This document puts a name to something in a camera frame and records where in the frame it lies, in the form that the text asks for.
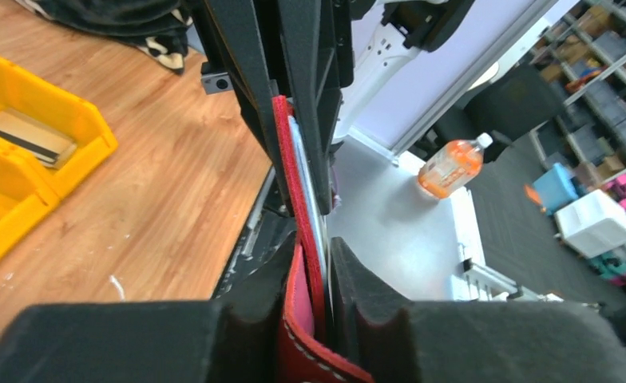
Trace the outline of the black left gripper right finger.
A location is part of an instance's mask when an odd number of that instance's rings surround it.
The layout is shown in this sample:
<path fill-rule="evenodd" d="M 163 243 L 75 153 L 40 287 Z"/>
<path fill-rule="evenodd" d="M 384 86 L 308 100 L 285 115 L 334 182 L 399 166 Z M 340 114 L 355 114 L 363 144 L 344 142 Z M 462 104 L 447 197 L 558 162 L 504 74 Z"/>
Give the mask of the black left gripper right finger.
<path fill-rule="evenodd" d="M 412 301 L 331 241 L 341 353 L 377 382 L 626 382 L 626 351 L 571 302 Z"/>

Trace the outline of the white cards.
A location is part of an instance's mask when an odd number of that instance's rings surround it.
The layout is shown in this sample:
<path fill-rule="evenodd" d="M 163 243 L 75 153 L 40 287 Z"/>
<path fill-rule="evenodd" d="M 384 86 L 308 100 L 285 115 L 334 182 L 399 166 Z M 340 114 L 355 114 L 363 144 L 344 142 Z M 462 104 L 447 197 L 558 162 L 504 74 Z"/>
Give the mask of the white cards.
<path fill-rule="evenodd" d="M 315 188 L 312 179 L 308 155 L 306 154 L 303 134 L 296 119 L 293 116 L 287 117 L 289 125 L 289 133 L 291 134 L 291 143 L 294 150 L 294 158 L 296 169 L 298 171 L 299 183 L 303 191 L 303 202 L 306 208 L 305 223 L 309 224 L 309 232 L 312 235 L 312 243 L 314 250 L 314 258 L 318 261 L 319 271 L 317 275 L 320 277 L 323 287 L 323 305 L 326 314 L 334 318 L 332 314 L 333 305 L 330 296 L 329 278 L 328 278 L 328 241 L 327 241 L 327 225 L 325 218 L 321 215 L 319 205 L 315 197 Z"/>

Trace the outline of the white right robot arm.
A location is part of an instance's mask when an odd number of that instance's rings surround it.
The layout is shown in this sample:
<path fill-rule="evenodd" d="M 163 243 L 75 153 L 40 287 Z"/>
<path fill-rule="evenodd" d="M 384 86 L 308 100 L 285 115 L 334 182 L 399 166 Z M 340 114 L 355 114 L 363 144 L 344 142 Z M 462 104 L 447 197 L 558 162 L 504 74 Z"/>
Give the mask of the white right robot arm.
<path fill-rule="evenodd" d="M 330 155 L 368 102 L 407 62 L 449 40 L 470 1 L 382 1 L 361 52 L 351 24 L 373 1 L 189 1 L 207 60 L 206 93 L 233 91 L 241 116 L 275 169 L 281 204 L 294 214 L 273 100 L 285 98 L 303 135 L 313 194 L 332 209 Z"/>

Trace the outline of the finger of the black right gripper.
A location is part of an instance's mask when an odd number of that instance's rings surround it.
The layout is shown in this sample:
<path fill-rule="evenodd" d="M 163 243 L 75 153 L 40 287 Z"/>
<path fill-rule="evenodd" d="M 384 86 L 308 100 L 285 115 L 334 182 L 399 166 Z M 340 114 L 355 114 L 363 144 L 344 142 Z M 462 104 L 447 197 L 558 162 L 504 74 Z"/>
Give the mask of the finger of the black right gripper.
<path fill-rule="evenodd" d="M 204 38 L 209 62 L 225 71 L 241 107 L 241 116 L 272 162 L 286 216 L 293 216 L 283 159 L 279 150 L 274 96 L 253 1 L 195 1 L 194 21 Z"/>
<path fill-rule="evenodd" d="M 278 1 L 289 93 L 303 135 L 314 196 L 332 210 L 331 142 L 342 89 L 354 80 L 348 1 Z"/>

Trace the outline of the red leather card holder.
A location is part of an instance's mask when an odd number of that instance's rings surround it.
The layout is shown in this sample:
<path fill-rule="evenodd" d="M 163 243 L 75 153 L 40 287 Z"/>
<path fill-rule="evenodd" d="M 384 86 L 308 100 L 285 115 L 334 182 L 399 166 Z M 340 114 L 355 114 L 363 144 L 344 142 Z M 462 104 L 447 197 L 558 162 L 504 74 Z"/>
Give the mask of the red leather card holder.
<path fill-rule="evenodd" d="M 318 261 L 314 258 L 310 227 L 299 183 L 288 116 L 293 108 L 287 98 L 273 97 L 272 106 L 279 150 L 297 225 L 293 258 L 285 285 L 278 329 L 275 379 L 278 382 L 371 382 L 372 376 L 324 345 L 326 309 Z"/>

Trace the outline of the orange drink bottle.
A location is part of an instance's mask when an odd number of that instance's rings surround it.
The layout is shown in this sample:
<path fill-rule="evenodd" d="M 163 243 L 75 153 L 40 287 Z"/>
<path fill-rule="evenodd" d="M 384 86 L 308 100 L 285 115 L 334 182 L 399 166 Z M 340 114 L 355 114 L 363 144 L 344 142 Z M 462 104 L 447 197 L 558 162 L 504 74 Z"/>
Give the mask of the orange drink bottle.
<path fill-rule="evenodd" d="M 445 144 L 419 170 L 419 187 L 435 199 L 447 199 L 480 173 L 485 150 L 492 143 L 492 136 L 484 132 L 475 140 Z"/>

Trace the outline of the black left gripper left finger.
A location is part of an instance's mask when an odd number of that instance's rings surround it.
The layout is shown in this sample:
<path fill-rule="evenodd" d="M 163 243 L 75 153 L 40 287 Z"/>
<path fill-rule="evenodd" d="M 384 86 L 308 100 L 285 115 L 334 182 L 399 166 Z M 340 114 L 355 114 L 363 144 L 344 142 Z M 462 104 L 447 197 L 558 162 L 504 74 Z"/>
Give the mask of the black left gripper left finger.
<path fill-rule="evenodd" d="M 0 382 L 272 382 L 294 249 L 206 301 L 30 306 L 0 337 Z"/>

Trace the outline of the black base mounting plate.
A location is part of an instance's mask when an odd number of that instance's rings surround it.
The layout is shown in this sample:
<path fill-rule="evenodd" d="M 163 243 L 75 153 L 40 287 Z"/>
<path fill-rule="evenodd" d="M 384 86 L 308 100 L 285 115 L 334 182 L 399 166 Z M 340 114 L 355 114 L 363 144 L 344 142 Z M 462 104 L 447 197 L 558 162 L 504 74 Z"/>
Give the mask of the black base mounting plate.
<path fill-rule="evenodd" d="M 288 215 L 283 204 L 275 169 L 270 168 L 212 297 L 218 298 L 242 283 L 247 276 L 270 259 L 288 234 L 294 230 L 294 219 Z"/>

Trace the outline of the black floral blanket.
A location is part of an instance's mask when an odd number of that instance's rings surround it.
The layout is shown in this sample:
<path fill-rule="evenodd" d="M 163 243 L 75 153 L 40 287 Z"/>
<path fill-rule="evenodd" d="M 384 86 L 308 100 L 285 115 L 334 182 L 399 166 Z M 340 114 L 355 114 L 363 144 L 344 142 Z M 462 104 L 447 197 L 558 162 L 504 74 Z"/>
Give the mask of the black floral blanket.
<path fill-rule="evenodd" d="M 191 8 L 175 0 L 19 1 L 29 12 L 136 48 L 176 75 L 185 71 Z"/>

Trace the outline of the yellow bin with striped cards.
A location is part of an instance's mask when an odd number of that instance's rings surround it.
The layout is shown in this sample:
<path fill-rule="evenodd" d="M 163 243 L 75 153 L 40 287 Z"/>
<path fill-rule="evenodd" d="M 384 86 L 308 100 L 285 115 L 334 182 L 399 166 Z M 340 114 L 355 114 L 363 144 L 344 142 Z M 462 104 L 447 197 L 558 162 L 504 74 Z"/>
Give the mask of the yellow bin with striped cards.
<path fill-rule="evenodd" d="M 49 173 L 50 187 L 61 199 L 77 188 L 118 146 L 95 105 L 0 57 L 0 111 L 4 109 L 24 113 L 77 143 L 77 150 L 61 168 L 45 168 L 38 161 Z"/>

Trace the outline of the beige striped cards in bin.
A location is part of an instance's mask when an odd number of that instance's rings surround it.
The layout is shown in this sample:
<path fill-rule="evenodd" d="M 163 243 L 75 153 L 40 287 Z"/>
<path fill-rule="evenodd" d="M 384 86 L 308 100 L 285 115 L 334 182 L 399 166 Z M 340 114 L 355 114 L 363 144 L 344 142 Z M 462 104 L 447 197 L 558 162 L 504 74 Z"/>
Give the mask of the beige striped cards in bin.
<path fill-rule="evenodd" d="M 0 111 L 0 138 L 30 152 L 45 168 L 61 168 L 77 150 L 73 138 L 15 109 Z"/>

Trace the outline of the yellow bin with black holder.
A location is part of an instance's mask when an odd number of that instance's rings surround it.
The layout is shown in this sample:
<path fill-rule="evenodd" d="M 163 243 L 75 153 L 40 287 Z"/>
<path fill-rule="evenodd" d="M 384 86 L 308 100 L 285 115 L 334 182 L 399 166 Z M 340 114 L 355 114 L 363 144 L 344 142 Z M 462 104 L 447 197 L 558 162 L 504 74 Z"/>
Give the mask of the yellow bin with black holder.
<path fill-rule="evenodd" d="M 0 140 L 0 260 L 59 202 L 36 158 Z"/>

